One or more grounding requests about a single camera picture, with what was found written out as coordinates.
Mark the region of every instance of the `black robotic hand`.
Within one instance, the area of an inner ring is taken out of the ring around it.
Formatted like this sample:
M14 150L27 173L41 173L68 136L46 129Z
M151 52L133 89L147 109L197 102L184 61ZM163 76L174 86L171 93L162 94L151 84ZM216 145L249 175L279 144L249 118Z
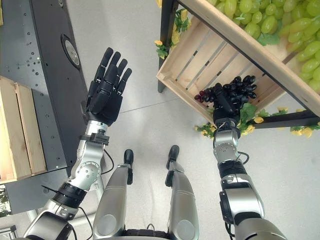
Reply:
M237 126L241 108L249 101L249 98L257 97L253 92L257 88L257 85L253 84L255 80L255 76L248 75L243 80L240 76L236 76L230 84L222 86L217 83L214 87L200 92L195 99L200 98L200 101L209 99L210 102L213 102L213 121L217 127L230 120Z
M120 57L121 54L118 51L114 53L110 47L105 51L88 91L84 109L86 121L94 120L110 126L117 120L123 99L122 93L132 73L132 70L127 68L121 78L128 62L122 59L117 66Z

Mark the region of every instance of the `black panel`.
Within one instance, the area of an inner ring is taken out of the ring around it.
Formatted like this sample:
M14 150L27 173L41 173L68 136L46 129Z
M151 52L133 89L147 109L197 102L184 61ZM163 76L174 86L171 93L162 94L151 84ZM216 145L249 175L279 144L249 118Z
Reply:
M30 0L43 73L68 166L77 159L78 136L85 131L81 101L87 98L83 73L68 59L61 42L66 35L76 48L66 4Z

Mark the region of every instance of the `green grapes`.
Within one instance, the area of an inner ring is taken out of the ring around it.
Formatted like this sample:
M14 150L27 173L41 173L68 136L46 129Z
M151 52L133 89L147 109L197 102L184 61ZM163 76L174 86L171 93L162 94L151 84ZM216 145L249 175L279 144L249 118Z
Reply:
M310 25L303 30L303 34L306 37L311 37L312 35L314 35L318 30L320 29L320 19L315 19L313 20Z
M237 0L225 0L224 13L225 15L232 19L237 8Z
M257 11L252 15L251 22L253 22L254 24L258 24L261 20L262 20L262 13L260 11Z
M275 25L277 25L275 16L268 16L262 23L261 32L264 34L270 33Z
M289 33L290 33L290 25L287 25L287 26L284 26L283 28L281 28L278 35L280 37L283 37L283 36L288 36Z
M244 30L246 31L247 34L249 34L251 37L255 34L255 31L256 31L256 24L252 23L252 22L249 22Z
M223 14L225 13L225 2L222 1L220 2L217 6L216 6L216 9L218 9L220 12L222 12Z
M307 56L303 51L300 52L297 56L296 56L296 59L299 61L299 62L304 62L304 61L307 61L309 59L311 59L313 56Z
M303 18L305 14L305 9L306 8L302 4L296 6L291 12L292 19L294 21L297 21L298 19Z
M290 26L290 33L297 33L303 31L311 24L311 22L312 20L306 17L294 21Z
M299 77L305 82L308 83L312 79L313 72L300 72Z
M278 8L280 8L285 4L285 0L272 0L272 3L275 4Z
M255 24L255 31L254 31L254 34L253 34L252 37L254 39L258 39L260 34L261 34L261 28L260 28L260 26L258 24Z
M316 37L313 35L309 39L305 40L303 45L306 47L306 46L308 46L310 43L312 43L315 40L316 40Z
M274 3L271 3L265 8L265 14L267 14L268 16L274 15L276 12L276 9L277 9L277 6Z
M216 5L217 0L207 0L209 3L211 3L213 6Z
M282 16L282 25L286 26L288 24L291 24L293 22L293 19L291 17L291 13L290 12L285 12Z
M305 47L303 52L306 56L312 56L319 50L320 50L320 41L313 41Z
M270 0L262 0L260 2L260 9L266 9L266 7L270 4Z
M313 80L319 81L320 82L320 67L317 67L313 74L312 74Z
M284 15L284 10L280 7L277 7L275 12L274 12L274 16L275 16L275 19L277 20L280 20L282 19L283 15Z
M238 26L239 26L240 23L241 23L241 20L240 20L240 19L237 19L237 18L232 19L232 21L233 21L235 24L237 24Z
M243 13L243 14L242 14L242 17L243 17L244 19L241 20L241 23L244 24L244 25L247 25L248 23L251 22L252 14L249 13L249 12L246 12L246 13Z
M289 53L295 52L295 51L297 51L297 49L299 49L303 45L303 43L304 43L304 41L302 41L302 40L296 41L294 43L289 43L286 46L286 49Z
M239 3L239 9L243 13L250 12L252 8L252 0L241 0Z
M320 15L320 0L312 0L306 6L306 11L313 17Z
M258 1L253 1L253 2L252 2L252 7L251 7L251 10L250 10L250 13L251 13L251 14L254 14L254 13L258 12L258 11L259 11L259 8L260 8L260 2L258 2Z
M289 43L295 43L301 39L303 36L303 33L301 31L295 32L295 33L290 33L288 36L288 42Z
M320 81L312 79L308 85L312 88L317 94L320 94Z
M283 11L285 13L291 12L297 6L297 3L297 0L285 0L283 5Z
M320 50L315 53L314 57L315 59L320 60Z
M320 65L320 60L312 58L305 62L302 65L301 71L303 73L310 73L311 71L315 70Z

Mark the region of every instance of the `gray floor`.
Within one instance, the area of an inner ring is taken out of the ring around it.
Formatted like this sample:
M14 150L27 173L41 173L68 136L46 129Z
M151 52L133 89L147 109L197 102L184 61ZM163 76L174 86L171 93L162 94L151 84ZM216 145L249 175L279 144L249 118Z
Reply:
M178 161L196 196L200 239L229 239L219 205L220 177L212 141L193 130L206 121L169 90L157 92L158 58L153 41L159 39L161 10L155 1L67 0L67 4L86 82L92 80L107 47L120 51L133 70L121 114L108 129L108 151L116 164L122 162L125 149L134 151L127 228L153 223L157 230L166 231L171 189L164 184L165 164L171 145L177 144ZM300 107L288 95L271 105L270 111L276 112L277 106L293 112ZM246 169L263 199L266 218L290 240L320 238L319 139L320 131L305 138L291 135L289 129L255 130L240 139L239 150L250 154ZM105 183L109 177L104 176ZM82 206L91 213L97 204L90 192ZM18 228L23 232L25 226ZM78 239L90 235L87 224L75 229Z

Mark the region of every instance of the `wooden slat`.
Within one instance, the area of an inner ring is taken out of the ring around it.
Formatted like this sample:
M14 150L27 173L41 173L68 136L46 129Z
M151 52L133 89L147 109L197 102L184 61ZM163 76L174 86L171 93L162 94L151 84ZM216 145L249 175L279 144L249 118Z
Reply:
M196 17L193 17L191 22L191 27L183 33L180 42L170 51L169 56L165 60L167 64L163 64L160 69L163 73L170 71L173 79L178 77L205 36L210 32L210 29L203 25Z
M219 73L219 71L232 59L237 51L227 44L220 53L207 65L201 75L194 81L188 89L192 95L198 94L204 87Z
M243 55L238 54L232 62L221 72L211 86L216 83L222 85L230 83L238 74L249 65L250 61Z
M45 156L42 148L34 100L31 89L15 83L26 150L29 157L32 175L46 171Z
M266 50L206 0L180 0L180 2L231 41L238 49L245 52L249 58L293 93L311 111L320 116L320 95L276 57L280 54L279 52L271 53Z
M194 79L222 42L224 42L224 40L211 31L211 34L207 37L205 43L200 47L190 64L178 78L178 83L183 88L186 88L190 81Z
M27 148L19 114L15 84L13 81L0 76L0 105L3 117L4 130L8 136L10 156L1 161L12 163L15 179L23 179L31 176Z
M259 111L278 100L286 91L267 75L264 75L258 80L257 88L254 92L257 95L257 98L251 99L250 103L255 105L257 107L257 111Z
M189 106L200 113L207 121L213 123L213 117L208 108L203 104L194 100L194 97L187 92L180 84L173 80L169 75L163 74L160 71L156 77L167 86L172 92L174 92L178 97L184 100Z

